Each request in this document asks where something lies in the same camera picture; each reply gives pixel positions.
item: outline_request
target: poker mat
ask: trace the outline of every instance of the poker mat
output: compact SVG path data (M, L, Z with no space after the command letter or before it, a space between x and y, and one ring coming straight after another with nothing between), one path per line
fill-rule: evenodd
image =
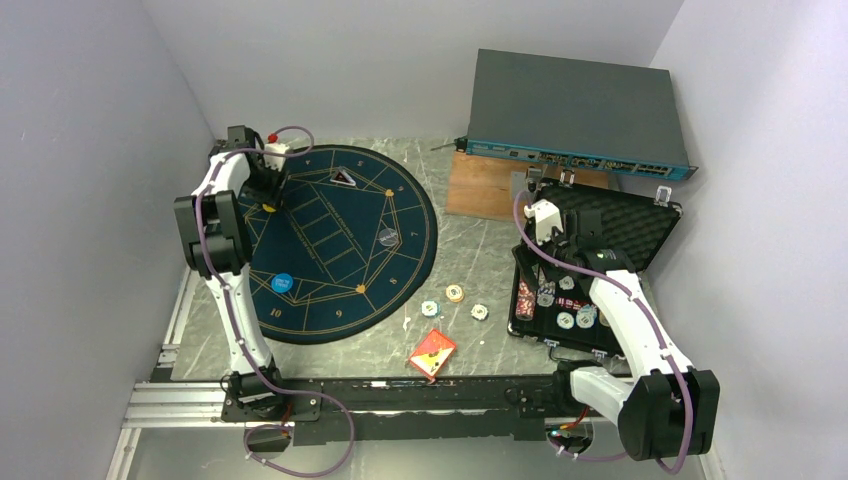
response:
M317 344L375 325L433 267L438 228L424 188L394 160L359 147L315 146L285 166L281 209L239 199L263 335Z

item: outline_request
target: gray wall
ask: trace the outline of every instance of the gray wall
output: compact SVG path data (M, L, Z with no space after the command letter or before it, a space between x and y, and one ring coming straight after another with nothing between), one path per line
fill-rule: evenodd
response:
M652 63L701 170L650 268L670 334L722 384L730 479L845 478L848 5L686 2ZM626 182L647 191L647 182Z
M144 0L212 130L463 135L478 48L647 65L682 0Z
M212 136L138 1L0 4L0 477L102 478Z

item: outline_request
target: wooden board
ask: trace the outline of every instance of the wooden board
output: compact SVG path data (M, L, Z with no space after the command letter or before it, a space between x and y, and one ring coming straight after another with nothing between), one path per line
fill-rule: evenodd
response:
M523 173L533 166L544 168L544 165L520 160L454 153L445 212L488 220L512 221L512 198L509 191L512 172ZM561 171L560 167L550 167L547 176L559 177ZM609 178L604 172L576 170L574 181L593 187L609 188Z

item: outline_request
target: marble table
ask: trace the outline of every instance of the marble table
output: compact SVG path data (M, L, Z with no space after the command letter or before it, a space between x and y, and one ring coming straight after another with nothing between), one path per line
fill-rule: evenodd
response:
M406 167L424 186L439 224L439 243L432 273L404 307L374 327L352 337L321 345L290 345L269 340L277 366L285 378L386 377L421 374L407 361L432 329L438 328L457 343L457 352L442 369L445 375L521 375L551 373L555 364L548 347L506 332L514 262L510 249L518 243L512 222L481 220L444 213L453 149L431 152L448 138L318 139L318 144L346 144L370 148ZM465 289L465 300L447 302L449 284ZM174 380L219 379L227 373L224 330L215 303L203 282L189 284L191 298ZM421 302L438 299L440 317L425 318ZM489 308L489 318L478 322L469 312L475 303ZM404 318L411 317L404 328ZM591 354L558 348L557 357L584 359ZM607 359L608 368L626 363Z

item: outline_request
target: blue poker chip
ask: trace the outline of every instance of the blue poker chip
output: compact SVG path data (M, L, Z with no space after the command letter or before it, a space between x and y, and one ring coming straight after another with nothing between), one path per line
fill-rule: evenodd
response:
M271 280L271 289L277 293L286 293L294 285L294 279L288 273L280 273Z

